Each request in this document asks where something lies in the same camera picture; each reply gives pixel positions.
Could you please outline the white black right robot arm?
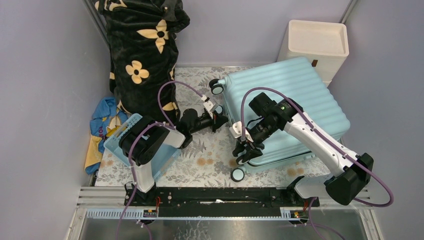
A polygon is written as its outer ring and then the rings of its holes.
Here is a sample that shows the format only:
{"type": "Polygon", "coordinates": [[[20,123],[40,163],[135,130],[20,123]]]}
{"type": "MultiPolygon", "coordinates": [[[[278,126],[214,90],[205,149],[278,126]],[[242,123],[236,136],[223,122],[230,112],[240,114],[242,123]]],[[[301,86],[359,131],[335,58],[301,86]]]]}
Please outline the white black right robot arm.
{"type": "Polygon", "coordinates": [[[270,99],[264,92],[250,103],[250,108],[262,119],[251,129],[241,121],[230,128],[237,139],[232,154],[239,163],[246,163],[262,156],[263,142],[277,130],[284,131],[299,140],[330,170],[319,177],[302,177],[287,191],[287,201],[293,206],[306,199],[328,195],[335,202],[347,206],[370,182],[374,159],[368,154],[358,155],[315,125],[303,108],[291,98],[280,102],[270,99]]]}

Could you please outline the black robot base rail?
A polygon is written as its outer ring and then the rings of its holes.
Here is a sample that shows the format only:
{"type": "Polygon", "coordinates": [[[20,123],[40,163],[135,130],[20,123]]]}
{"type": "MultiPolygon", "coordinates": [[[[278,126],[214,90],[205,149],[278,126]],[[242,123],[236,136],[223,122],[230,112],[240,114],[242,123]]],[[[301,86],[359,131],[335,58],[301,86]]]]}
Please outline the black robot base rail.
{"type": "Polygon", "coordinates": [[[147,207],[145,218],[283,218],[306,222],[318,199],[303,198],[288,187],[157,187],[147,193],[124,186],[124,204],[147,207]]]}

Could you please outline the light blue ribbed suitcase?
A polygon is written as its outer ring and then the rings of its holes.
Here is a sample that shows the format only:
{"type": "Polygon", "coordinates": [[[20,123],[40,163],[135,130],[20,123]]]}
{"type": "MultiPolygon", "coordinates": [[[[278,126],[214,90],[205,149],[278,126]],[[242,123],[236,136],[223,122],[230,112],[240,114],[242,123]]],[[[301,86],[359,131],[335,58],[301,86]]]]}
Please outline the light blue ribbed suitcase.
{"type": "Polygon", "coordinates": [[[321,155],[315,129],[338,141],[351,124],[312,64],[295,57],[213,79],[235,139],[235,182],[249,171],[321,155]]]}

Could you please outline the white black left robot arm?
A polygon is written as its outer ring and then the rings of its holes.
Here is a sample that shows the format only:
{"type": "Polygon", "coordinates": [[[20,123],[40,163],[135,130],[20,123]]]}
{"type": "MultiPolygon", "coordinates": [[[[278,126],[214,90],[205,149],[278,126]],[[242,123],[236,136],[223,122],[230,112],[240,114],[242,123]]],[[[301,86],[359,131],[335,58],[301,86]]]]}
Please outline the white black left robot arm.
{"type": "Polygon", "coordinates": [[[155,192],[152,190],[158,174],[176,150],[186,148],[193,140],[193,134],[209,128],[213,133],[229,119],[221,112],[203,110],[201,115],[186,109],[176,125],[171,129],[151,117],[141,117],[127,130],[118,142],[127,157],[135,177],[136,199],[144,206],[152,204],[155,192]]]}

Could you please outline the black floral plush blanket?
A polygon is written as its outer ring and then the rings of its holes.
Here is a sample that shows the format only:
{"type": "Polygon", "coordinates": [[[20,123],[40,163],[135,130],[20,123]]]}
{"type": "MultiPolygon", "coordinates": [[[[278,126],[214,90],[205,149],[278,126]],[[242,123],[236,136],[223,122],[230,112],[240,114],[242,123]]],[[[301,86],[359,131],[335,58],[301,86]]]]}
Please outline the black floral plush blanket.
{"type": "Polygon", "coordinates": [[[177,34],[190,24],[180,0],[96,0],[110,52],[109,89],[126,114],[175,124],[177,34]]]}

